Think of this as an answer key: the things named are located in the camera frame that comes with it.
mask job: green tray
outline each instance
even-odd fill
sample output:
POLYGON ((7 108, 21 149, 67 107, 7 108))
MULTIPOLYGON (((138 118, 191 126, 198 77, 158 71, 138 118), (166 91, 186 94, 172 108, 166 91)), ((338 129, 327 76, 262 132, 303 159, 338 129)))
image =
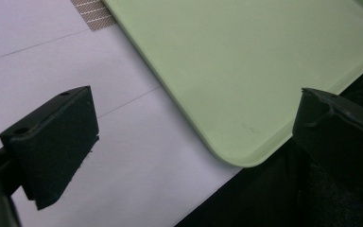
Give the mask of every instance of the green tray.
POLYGON ((209 150, 235 166, 290 138, 302 87, 338 94, 363 73, 363 1, 106 4, 209 150))

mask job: white table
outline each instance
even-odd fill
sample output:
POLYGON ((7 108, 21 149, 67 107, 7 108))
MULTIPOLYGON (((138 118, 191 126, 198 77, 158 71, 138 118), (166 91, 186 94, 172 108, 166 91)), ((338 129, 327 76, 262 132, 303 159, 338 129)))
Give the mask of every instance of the white table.
POLYGON ((172 226, 240 170, 201 143, 119 26, 90 31, 70 0, 0 0, 0 132, 87 84, 100 141, 54 205, 16 191, 25 227, 172 226))

